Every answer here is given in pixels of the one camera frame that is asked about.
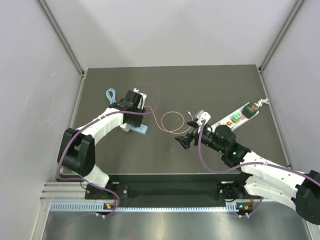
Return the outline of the white cube socket adapter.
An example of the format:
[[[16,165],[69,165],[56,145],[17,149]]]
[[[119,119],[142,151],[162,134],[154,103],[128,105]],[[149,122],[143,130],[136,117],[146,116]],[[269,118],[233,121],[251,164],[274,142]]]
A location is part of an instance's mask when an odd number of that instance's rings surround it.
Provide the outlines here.
[[[228,126],[230,129],[232,129],[232,128],[235,126],[235,124],[234,124],[232,121],[230,121],[230,120],[225,121],[225,122],[223,123],[223,125]]]

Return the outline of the dark green cube socket adapter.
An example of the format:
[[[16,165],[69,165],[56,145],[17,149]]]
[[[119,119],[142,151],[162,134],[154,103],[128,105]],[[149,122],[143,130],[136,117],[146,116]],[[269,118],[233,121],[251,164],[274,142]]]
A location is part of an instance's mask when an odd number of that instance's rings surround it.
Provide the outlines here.
[[[247,105],[244,106],[241,113],[247,118],[252,118],[257,112],[259,108],[253,103],[249,102]]]

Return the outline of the small white USB charger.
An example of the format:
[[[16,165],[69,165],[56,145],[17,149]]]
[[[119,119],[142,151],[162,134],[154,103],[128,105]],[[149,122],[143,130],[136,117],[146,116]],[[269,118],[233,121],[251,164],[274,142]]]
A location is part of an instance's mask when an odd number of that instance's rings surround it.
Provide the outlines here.
[[[123,123],[123,124],[120,125],[120,128],[125,132],[129,132],[130,129],[131,129],[131,125],[127,124],[127,123]]]

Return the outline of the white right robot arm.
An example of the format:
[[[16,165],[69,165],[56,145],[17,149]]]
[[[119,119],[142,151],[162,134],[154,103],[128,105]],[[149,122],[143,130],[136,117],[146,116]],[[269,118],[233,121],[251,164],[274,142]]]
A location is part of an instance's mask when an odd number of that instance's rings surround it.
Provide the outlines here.
[[[306,221],[320,223],[320,173],[296,171],[259,156],[236,141],[236,135],[227,125],[219,125],[214,131],[208,125],[190,123],[194,130],[185,136],[177,136],[186,150],[190,143],[205,145],[222,156],[230,171],[239,170],[240,181],[233,185],[239,198],[257,196],[285,205]]]

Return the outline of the light green plug adapter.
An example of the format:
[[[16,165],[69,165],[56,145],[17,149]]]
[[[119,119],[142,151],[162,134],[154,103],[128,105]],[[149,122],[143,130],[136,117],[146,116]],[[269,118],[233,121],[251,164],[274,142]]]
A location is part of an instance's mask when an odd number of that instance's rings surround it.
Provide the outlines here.
[[[242,118],[242,113],[240,112],[236,112],[232,117],[231,117],[231,120],[233,123],[236,123],[238,122],[239,120],[241,120]]]

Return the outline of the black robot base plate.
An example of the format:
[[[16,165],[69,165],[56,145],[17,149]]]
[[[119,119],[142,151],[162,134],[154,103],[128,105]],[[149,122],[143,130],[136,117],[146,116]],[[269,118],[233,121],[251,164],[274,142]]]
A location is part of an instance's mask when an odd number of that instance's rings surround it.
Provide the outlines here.
[[[86,200],[120,199],[120,207],[222,207],[227,200],[254,200],[243,173],[112,174],[112,192],[87,186]]]

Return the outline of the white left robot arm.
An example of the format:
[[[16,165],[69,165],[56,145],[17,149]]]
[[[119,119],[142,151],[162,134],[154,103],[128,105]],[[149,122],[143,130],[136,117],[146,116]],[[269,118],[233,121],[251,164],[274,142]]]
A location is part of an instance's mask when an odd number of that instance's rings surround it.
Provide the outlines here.
[[[128,90],[119,102],[111,103],[105,111],[88,124],[77,129],[68,128],[63,133],[57,162],[62,167],[96,186],[102,198],[114,191],[110,177],[96,165],[96,144],[115,128],[125,132],[139,128],[146,112],[147,95],[137,88]]]

